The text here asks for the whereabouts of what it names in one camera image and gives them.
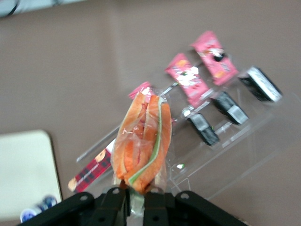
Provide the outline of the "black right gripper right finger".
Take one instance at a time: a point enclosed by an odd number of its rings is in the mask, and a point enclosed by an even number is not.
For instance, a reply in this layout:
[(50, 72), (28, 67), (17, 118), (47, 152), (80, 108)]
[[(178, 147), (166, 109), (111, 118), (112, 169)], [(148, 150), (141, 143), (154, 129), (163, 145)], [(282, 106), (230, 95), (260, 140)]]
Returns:
[(247, 226), (235, 217), (192, 191), (177, 195), (159, 188), (144, 196), (144, 226)]

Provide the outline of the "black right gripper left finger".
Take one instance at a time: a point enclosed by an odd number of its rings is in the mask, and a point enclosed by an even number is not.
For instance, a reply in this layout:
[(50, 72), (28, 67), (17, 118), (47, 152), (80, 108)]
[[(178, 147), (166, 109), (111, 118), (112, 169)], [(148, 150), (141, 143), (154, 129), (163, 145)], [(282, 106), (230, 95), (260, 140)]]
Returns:
[(95, 198), (82, 192), (22, 223), (23, 226), (126, 226), (129, 189), (112, 187)]

